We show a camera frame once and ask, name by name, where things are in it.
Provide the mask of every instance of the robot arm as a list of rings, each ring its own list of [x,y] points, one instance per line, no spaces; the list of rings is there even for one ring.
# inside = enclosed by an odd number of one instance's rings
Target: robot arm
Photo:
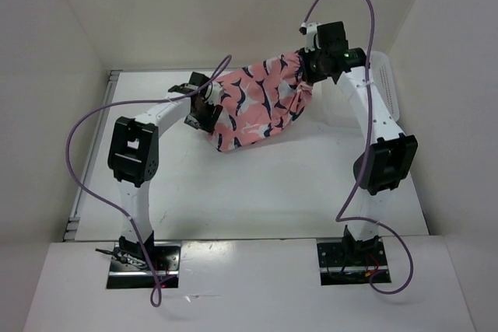
[[[392,190],[408,175],[417,141],[413,135],[405,135],[392,119],[375,82],[365,82],[366,55],[361,48],[349,49],[342,23],[311,23],[302,25],[300,31],[307,38],[307,46],[300,50],[304,80],[312,84],[332,77],[350,103],[364,138],[367,138],[369,110],[366,85],[370,84],[372,143],[366,172],[359,185],[363,195],[359,216],[379,222]],[[353,165],[356,180],[362,161],[363,155]],[[350,222],[345,228],[345,238],[352,253],[367,252],[377,244],[378,226],[365,221]]]
[[[166,99],[192,93],[208,80],[194,72],[189,83],[171,88]],[[107,164],[118,181],[121,207],[135,221],[151,257],[154,231],[149,219],[149,185],[159,167],[159,139],[180,119],[194,128],[212,131],[222,109],[216,106],[222,93],[221,85],[213,83],[196,95],[157,104],[134,118],[120,117],[114,124]],[[126,217],[119,248],[124,257],[144,259],[139,240]]]

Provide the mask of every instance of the white enclosure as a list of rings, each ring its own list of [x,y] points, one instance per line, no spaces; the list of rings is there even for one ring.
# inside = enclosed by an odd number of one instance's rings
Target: white enclosure
[[[106,101],[127,95],[157,96],[161,91],[157,77],[171,77],[170,71],[186,69],[178,74],[187,74],[192,69],[210,69],[228,53],[233,55],[231,67],[236,68],[294,51],[303,45],[298,28],[312,1],[2,0],[0,110],[5,130],[0,140],[0,330],[21,331],[25,325],[28,331],[112,330],[116,320],[119,330],[136,330],[141,324],[133,325],[132,316],[168,330],[198,330],[199,326],[236,330],[235,323],[251,325],[247,316],[237,316],[242,313],[239,305],[247,300],[253,327],[261,331],[330,330],[334,320],[340,330],[367,330],[371,325],[365,320],[375,322],[372,330],[496,330],[498,285],[489,274],[498,269],[498,210],[493,197],[498,169],[497,0],[372,0],[377,21],[373,48],[391,59],[401,126],[419,141],[412,174],[395,200],[405,204],[404,210],[393,205],[387,219],[402,235],[411,236],[407,240],[413,248],[416,276],[405,295],[387,299],[376,297],[368,287],[341,286],[337,292],[317,287],[314,238],[328,231],[333,208],[330,212],[323,208],[319,215],[310,214],[309,208],[299,219],[295,218],[299,209],[286,215],[285,206],[273,200],[271,206],[257,211],[258,217],[246,213],[247,219],[235,226],[239,218],[233,211],[223,213],[230,207],[230,201],[225,201],[227,206],[211,217],[212,231],[206,235],[190,235],[188,225],[198,217],[188,215],[188,209],[174,212],[172,222],[186,222],[183,227],[175,224],[175,235],[170,234],[171,227],[161,229],[161,222],[153,222],[164,238],[173,239],[300,238],[210,243],[215,248],[235,248],[221,262],[216,262],[219,258],[211,247],[205,248],[208,243],[193,243],[184,255],[198,247],[200,257],[186,262],[183,283],[166,300],[169,309],[162,310],[150,308],[148,292],[106,292],[107,262],[93,252],[95,243],[60,243],[74,214],[76,193],[65,169],[65,137],[81,114],[104,101],[106,89]],[[369,20],[363,0],[324,0],[312,17],[323,23],[337,20],[344,22],[351,46],[366,46]],[[119,79],[115,72],[109,83],[114,69],[125,72]],[[324,123],[317,110],[319,92],[315,89],[317,95],[302,124],[281,141],[231,156],[248,165],[247,155],[260,152],[258,159],[266,166],[271,159],[291,170],[292,163],[281,156],[285,153],[298,157],[304,172],[324,178],[302,183],[307,198],[297,194],[289,203],[293,207],[307,201],[323,207],[325,200],[340,204],[352,183],[352,176],[346,175],[349,158],[362,148],[354,128]],[[118,113],[136,114],[139,108],[103,116],[95,142],[93,119],[72,147],[81,173],[93,145],[87,182],[112,198],[117,196],[107,188],[110,172],[103,165],[106,127]],[[323,128],[326,140],[310,136],[309,128]],[[188,142],[201,141],[178,128],[171,134],[175,152]],[[192,149],[207,152],[199,144]],[[310,145],[315,157],[307,159],[300,147]],[[324,149],[331,149],[337,162],[319,163],[316,153]],[[164,173],[158,177],[180,183],[186,176]],[[336,190],[328,189],[329,179]],[[224,183],[231,186],[228,178]],[[158,190],[154,196],[162,198]],[[119,223],[115,227],[114,211],[98,210],[105,207],[85,196],[78,206],[89,215],[81,215],[77,241],[116,239]],[[152,217],[160,220],[162,212],[153,212]],[[245,234],[235,237],[228,227]],[[427,227],[438,237],[428,236]],[[340,229],[332,225],[331,236]],[[405,254],[393,238],[386,238],[386,245],[392,248],[388,255],[393,279],[400,284],[406,276]],[[279,260],[291,264],[294,254],[299,257],[296,266],[283,270],[286,276],[280,277],[280,270],[275,270]],[[258,261],[275,271],[268,272]],[[235,278],[233,271],[239,271],[244,280]],[[288,283],[295,292],[289,292]],[[186,295],[198,297],[188,303]],[[130,308],[134,304],[139,304],[137,309]],[[328,315],[324,305],[332,306],[336,314]],[[222,310],[230,315],[221,315]],[[351,310],[357,314],[349,315]],[[285,323],[270,323],[285,315],[289,315]]]

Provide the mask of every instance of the pink fabric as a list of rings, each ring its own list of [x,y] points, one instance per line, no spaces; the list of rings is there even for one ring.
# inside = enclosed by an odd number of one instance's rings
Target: pink fabric
[[[214,146],[225,152],[282,132],[311,100],[312,87],[302,76],[302,61],[293,52],[218,78],[224,94]]]

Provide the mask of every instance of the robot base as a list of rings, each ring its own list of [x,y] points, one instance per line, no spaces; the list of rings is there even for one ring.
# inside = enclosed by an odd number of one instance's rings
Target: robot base
[[[365,284],[376,271],[382,272],[373,278],[373,283],[391,282],[381,241],[377,242],[375,252],[362,257],[347,255],[341,239],[317,240],[317,252],[322,285]]]
[[[166,280],[163,288],[178,288],[181,243],[155,242],[153,259],[160,280]],[[123,264],[110,260],[107,289],[153,288],[154,278],[147,266]]]

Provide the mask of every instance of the pink patterned cloth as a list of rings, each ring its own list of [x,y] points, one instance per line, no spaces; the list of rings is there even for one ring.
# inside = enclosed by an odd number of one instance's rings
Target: pink patterned cloth
[[[302,76],[302,61],[293,52],[218,78],[224,94],[211,137],[214,146],[226,152],[282,132],[311,101],[312,87]]]

